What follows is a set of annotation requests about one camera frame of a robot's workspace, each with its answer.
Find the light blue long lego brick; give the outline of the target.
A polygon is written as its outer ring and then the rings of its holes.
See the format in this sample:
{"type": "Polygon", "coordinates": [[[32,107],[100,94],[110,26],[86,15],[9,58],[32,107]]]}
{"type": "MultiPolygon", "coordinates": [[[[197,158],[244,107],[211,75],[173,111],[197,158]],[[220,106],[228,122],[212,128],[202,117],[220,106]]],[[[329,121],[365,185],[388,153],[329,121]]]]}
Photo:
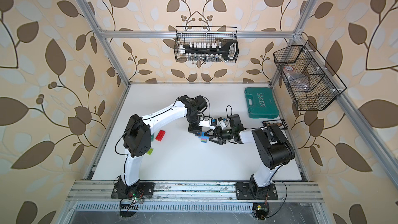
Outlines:
{"type": "Polygon", "coordinates": [[[209,140],[209,137],[208,137],[208,136],[206,136],[204,132],[201,132],[201,133],[200,133],[200,136],[199,136],[199,138],[200,138],[200,139],[206,139],[206,140],[209,140]]]}

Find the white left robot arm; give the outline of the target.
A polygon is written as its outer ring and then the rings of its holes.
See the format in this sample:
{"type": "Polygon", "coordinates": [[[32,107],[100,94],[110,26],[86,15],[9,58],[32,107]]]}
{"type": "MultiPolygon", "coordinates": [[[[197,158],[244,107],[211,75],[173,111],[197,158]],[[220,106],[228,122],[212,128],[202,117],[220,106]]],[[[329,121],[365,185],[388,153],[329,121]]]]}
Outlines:
{"type": "Polygon", "coordinates": [[[188,132],[201,136],[204,127],[211,130],[217,127],[216,119],[203,116],[203,112],[209,108],[207,98],[196,96],[194,98],[183,95],[178,97],[173,104],[155,113],[130,117],[124,133],[121,136],[125,152],[125,163],[121,180],[130,187],[139,182],[139,170],[143,155],[151,148],[151,138],[165,125],[180,119],[188,121],[188,132]]]}

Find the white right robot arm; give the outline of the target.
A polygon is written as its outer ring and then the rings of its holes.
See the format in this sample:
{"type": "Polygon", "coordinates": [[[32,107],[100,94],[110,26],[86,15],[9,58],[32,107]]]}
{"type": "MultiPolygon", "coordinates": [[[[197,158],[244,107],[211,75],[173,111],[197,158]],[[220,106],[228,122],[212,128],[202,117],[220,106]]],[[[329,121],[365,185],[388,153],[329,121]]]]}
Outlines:
{"type": "Polygon", "coordinates": [[[219,123],[204,132],[204,136],[219,145],[227,142],[255,144],[261,164],[257,172],[251,175],[248,185],[253,192],[268,188],[278,170],[295,159],[294,149],[285,134],[277,124],[245,128],[238,114],[228,116],[227,121],[227,126],[219,123]]]}

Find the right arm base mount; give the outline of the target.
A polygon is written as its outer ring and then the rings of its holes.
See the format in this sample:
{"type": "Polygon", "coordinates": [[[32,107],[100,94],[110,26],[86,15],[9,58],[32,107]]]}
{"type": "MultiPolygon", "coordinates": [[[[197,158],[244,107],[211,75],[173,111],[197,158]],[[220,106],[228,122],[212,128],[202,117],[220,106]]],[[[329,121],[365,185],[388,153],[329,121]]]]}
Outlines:
{"type": "Polygon", "coordinates": [[[235,189],[237,200],[278,200],[275,184],[257,187],[253,182],[237,182],[235,189]]]}

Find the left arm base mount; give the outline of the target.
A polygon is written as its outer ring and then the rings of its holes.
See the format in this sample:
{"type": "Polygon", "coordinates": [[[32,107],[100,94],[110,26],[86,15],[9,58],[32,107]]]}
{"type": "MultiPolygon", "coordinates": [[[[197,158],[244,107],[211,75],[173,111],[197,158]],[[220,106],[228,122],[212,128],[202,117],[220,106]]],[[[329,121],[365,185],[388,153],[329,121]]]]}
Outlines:
{"type": "Polygon", "coordinates": [[[139,181],[132,186],[127,186],[123,181],[114,183],[111,194],[112,199],[150,199],[154,193],[155,183],[140,183],[139,181]]]}

